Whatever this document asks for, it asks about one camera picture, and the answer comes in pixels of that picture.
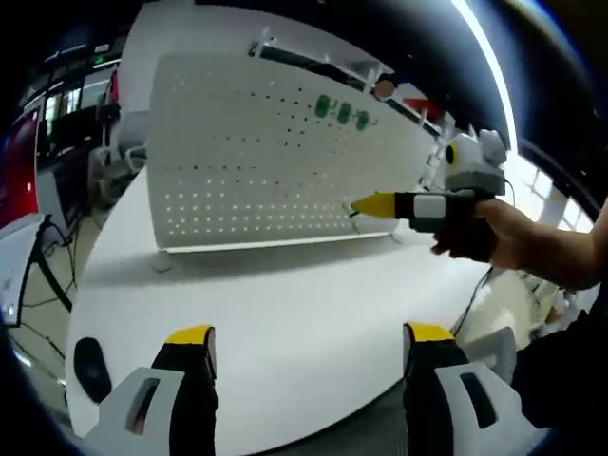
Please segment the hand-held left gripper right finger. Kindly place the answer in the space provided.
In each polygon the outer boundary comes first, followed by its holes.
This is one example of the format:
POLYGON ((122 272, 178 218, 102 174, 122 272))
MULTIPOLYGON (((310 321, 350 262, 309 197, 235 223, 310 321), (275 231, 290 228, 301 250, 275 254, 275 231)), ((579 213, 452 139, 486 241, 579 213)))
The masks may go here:
POLYGON ((409 455, 523 454, 511 328, 460 345, 441 326, 409 322, 403 353, 409 455))

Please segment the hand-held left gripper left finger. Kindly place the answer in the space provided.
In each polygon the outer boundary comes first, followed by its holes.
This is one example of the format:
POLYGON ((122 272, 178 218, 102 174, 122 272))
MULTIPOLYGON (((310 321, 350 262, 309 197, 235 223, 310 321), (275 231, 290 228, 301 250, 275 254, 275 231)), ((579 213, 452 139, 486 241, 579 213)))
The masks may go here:
POLYGON ((214 455, 215 328, 198 325, 168 336, 148 367, 117 386, 99 372, 99 455, 214 455))

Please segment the person's right hand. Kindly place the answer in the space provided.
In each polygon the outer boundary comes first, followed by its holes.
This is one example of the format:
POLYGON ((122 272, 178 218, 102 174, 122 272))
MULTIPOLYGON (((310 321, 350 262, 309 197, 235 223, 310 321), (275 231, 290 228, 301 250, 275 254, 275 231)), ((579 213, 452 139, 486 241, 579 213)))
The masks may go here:
POLYGON ((481 200, 471 215, 446 221, 433 235, 430 251, 517 270, 523 266, 533 228, 534 222, 512 205, 500 199, 481 200))

